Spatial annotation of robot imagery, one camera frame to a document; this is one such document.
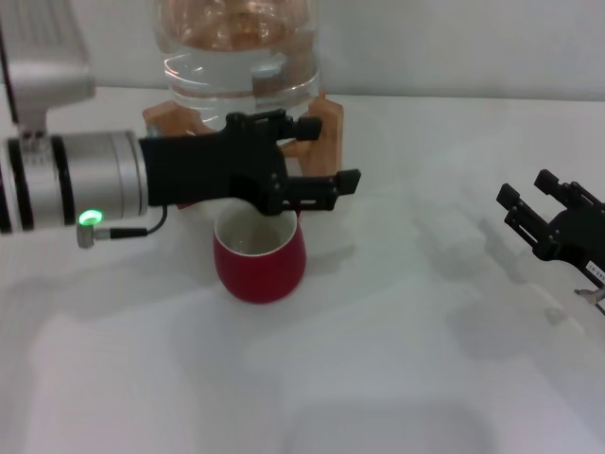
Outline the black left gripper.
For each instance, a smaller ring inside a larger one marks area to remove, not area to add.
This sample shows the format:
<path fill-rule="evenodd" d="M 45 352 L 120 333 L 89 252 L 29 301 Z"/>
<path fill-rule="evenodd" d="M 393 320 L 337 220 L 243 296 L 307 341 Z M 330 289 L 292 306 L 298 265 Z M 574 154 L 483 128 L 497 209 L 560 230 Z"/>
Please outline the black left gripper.
<path fill-rule="evenodd" d="M 289 139 L 317 141 L 321 129 L 318 117 L 293 118 L 278 109 L 252 115 L 230 113 L 222 130 L 200 136 L 143 138 L 139 145 L 148 204 L 239 199 L 267 216 L 283 211 L 333 211 L 339 197 L 355 193 L 361 171 L 287 180 L 285 159 L 277 145 Z"/>

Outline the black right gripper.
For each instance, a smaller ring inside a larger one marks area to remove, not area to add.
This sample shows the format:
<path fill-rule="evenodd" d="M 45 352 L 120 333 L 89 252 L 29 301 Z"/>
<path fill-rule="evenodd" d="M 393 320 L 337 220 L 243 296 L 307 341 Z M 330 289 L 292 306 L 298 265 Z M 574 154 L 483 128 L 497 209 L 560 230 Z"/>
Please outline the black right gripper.
<path fill-rule="evenodd" d="M 508 212 L 505 223 L 540 260 L 567 263 L 593 284 L 603 284 L 604 203 L 577 182 L 560 183 L 547 169 L 540 171 L 534 185 L 568 209 L 547 223 L 504 183 L 496 201 Z"/>

